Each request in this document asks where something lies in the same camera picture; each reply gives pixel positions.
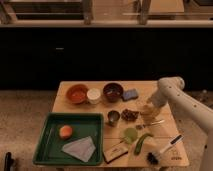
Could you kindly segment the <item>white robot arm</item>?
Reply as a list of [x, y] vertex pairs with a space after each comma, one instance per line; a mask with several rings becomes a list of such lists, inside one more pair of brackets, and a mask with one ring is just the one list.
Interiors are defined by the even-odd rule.
[[176, 104], [185, 111], [207, 134], [200, 171], [213, 171], [213, 110], [183, 92], [185, 82], [181, 77], [164, 77], [157, 81], [157, 90], [150, 100], [155, 107], [167, 102]]

